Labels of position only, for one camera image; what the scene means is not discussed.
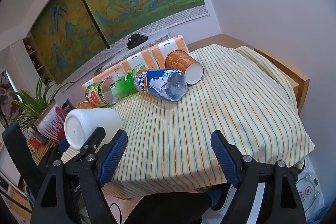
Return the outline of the white round appliance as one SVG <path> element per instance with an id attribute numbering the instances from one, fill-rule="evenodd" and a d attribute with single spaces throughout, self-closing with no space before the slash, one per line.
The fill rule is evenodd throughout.
<path id="1" fill-rule="evenodd" d="M 298 175 L 296 183 L 303 205 L 306 223 L 319 221 L 325 208 L 321 183 L 310 157 L 305 158 L 305 166 Z"/>

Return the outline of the orange paper cup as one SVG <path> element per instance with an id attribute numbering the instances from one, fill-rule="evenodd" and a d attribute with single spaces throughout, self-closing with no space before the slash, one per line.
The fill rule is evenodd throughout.
<path id="1" fill-rule="evenodd" d="M 182 71 L 189 85 L 198 83 L 204 75 L 203 65 L 183 50 L 175 50 L 169 53 L 165 59 L 165 68 Z"/>
<path id="2" fill-rule="evenodd" d="M 95 108 L 96 108 L 96 106 L 89 101 L 80 102 L 76 106 L 76 109 L 95 109 Z"/>

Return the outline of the white plastic cup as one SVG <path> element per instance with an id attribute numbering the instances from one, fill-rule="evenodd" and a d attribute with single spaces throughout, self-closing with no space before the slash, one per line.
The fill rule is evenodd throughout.
<path id="1" fill-rule="evenodd" d="M 121 117 L 112 108 L 75 109 L 70 111 L 64 122 L 66 139 L 78 151 L 98 127 L 105 130 L 105 137 L 98 148 L 109 143 L 118 130 L 123 129 Z"/>

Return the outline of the green spider plant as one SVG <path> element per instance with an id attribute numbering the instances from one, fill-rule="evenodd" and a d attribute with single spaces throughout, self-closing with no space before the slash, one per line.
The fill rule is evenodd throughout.
<path id="1" fill-rule="evenodd" d="M 45 75 L 42 75 L 37 82 L 34 96 L 29 95 L 24 90 L 20 92 L 12 91 L 19 98 L 14 100 L 13 103 L 23 109 L 23 112 L 17 116 L 18 124 L 22 130 L 31 127 L 42 116 L 43 112 L 55 101 L 56 95 L 63 87 L 74 83 L 71 81 L 58 86 L 57 83 L 52 83 L 49 80 L 42 90 L 44 81 Z"/>

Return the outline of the wooden wall shelf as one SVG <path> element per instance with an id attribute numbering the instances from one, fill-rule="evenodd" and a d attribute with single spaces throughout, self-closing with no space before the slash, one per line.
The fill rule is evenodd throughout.
<path id="1" fill-rule="evenodd" d="M 43 61 L 36 43 L 32 37 L 32 35 L 27 36 L 23 39 L 23 43 L 25 46 L 25 49 L 29 55 L 30 60 L 32 61 L 32 64 L 37 71 L 39 77 L 44 77 L 46 81 L 49 81 L 52 79 L 52 75 L 50 74 L 49 70 L 47 69 L 45 62 Z"/>

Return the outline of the wooden slatted stand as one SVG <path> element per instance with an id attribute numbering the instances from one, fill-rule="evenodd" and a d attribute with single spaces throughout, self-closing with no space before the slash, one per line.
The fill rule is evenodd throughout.
<path id="1" fill-rule="evenodd" d="M 39 164 L 41 162 L 41 160 L 43 159 L 43 157 L 47 154 L 47 151 L 51 148 L 56 146 L 57 144 L 59 144 L 59 141 L 46 141 L 44 143 L 41 143 L 40 141 L 38 141 L 37 138 L 35 138 L 34 136 L 31 136 L 28 140 L 27 140 L 27 145 L 28 148 L 33 156 L 34 161 Z"/>

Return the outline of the blue Arctic Ocean bottle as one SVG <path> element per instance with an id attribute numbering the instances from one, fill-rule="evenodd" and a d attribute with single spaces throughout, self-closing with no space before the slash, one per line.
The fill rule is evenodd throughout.
<path id="1" fill-rule="evenodd" d="M 141 69 L 134 76 L 134 86 L 139 92 L 170 102 L 179 101 L 188 88 L 185 74 L 177 69 Z"/>

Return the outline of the black teapot set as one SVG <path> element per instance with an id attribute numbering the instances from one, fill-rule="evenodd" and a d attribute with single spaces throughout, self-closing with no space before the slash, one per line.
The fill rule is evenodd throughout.
<path id="1" fill-rule="evenodd" d="M 132 50 L 133 48 L 146 42 L 148 40 L 148 36 L 137 33 L 137 34 L 131 34 L 131 36 L 128 37 L 127 39 L 128 42 L 126 43 L 126 46 L 128 50 Z"/>

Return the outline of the orange tissue pack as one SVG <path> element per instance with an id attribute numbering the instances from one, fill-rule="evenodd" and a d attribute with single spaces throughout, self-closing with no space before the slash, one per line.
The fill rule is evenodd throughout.
<path id="1" fill-rule="evenodd" d="M 175 36 L 151 47 L 151 53 L 160 69 L 165 67 L 165 59 L 175 50 L 182 50 L 188 55 L 190 54 L 182 35 Z"/>
<path id="2" fill-rule="evenodd" d="M 136 67 L 145 66 L 148 69 L 158 69 L 157 62 L 153 57 L 150 48 L 145 49 L 121 62 L 122 67 L 126 73 L 129 73 Z"/>
<path id="3" fill-rule="evenodd" d="M 125 71 L 123 68 L 119 65 L 113 66 L 103 72 L 101 72 L 99 75 L 95 76 L 94 78 L 90 79 L 86 83 L 84 83 L 81 88 L 85 92 L 87 87 L 94 84 L 94 83 L 100 83 L 104 80 L 111 80 L 111 81 L 117 81 L 122 76 L 125 75 Z"/>

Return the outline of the orange paper cup left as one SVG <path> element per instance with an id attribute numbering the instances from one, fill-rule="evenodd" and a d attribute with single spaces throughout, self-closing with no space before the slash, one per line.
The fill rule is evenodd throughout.
<path id="1" fill-rule="evenodd" d="M 95 108 L 96 108 L 96 106 L 89 101 L 80 102 L 76 106 L 76 109 L 95 109 Z"/>

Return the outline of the striped yellow tablecloth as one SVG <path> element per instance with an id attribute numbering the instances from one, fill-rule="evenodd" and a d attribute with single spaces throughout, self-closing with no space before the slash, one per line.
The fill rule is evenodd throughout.
<path id="1" fill-rule="evenodd" d="M 259 162 L 302 167 L 314 150 L 293 88 L 269 60 L 217 44 L 191 55 L 205 72 L 179 101 L 135 93 L 114 105 L 128 142 L 106 194 L 133 198 L 226 182 L 210 143 L 216 130 Z"/>

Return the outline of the ink painting wall scroll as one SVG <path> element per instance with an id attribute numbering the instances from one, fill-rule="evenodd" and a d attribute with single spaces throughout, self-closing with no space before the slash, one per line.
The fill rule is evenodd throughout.
<path id="1" fill-rule="evenodd" d="M 1 72 L 1 124 L 7 128 L 19 114 L 19 107 L 13 101 L 17 96 L 7 77 L 6 71 Z"/>

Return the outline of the orange paper cup right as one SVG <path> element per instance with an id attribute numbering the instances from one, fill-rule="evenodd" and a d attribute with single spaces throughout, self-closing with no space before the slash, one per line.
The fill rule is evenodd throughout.
<path id="1" fill-rule="evenodd" d="M 165 59 L 165 68 L 182 71 L 189 85 L 198 83 L 204 75 L 203 65 L 183 50 L 175 50 L 169 53 Z"/>

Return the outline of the white red ceramic plant pot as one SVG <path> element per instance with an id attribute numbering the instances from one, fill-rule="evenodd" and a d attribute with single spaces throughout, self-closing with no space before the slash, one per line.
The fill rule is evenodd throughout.
<path id="1" fill-rule="evenodd" d="M 34 122 L 37 130 L 52 141 L 61 141 L 65 137 L 63 109 L 54 101 L 42 112 Z"/>

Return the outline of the green grapefruit drink bottle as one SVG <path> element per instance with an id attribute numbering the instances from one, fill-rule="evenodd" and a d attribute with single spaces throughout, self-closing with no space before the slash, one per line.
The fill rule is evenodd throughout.
<path id="1" fill-rule="evenodd" d="M 86 100 L 94 104 L 95 107 L 105 107 L 137 93 L 134 78 L 141 69 L 147 69 L 147 67 L 145 65 L 137 66 L 118 80 L 102 80 L 99 83 L 89 85 L 85 91 Z"/>

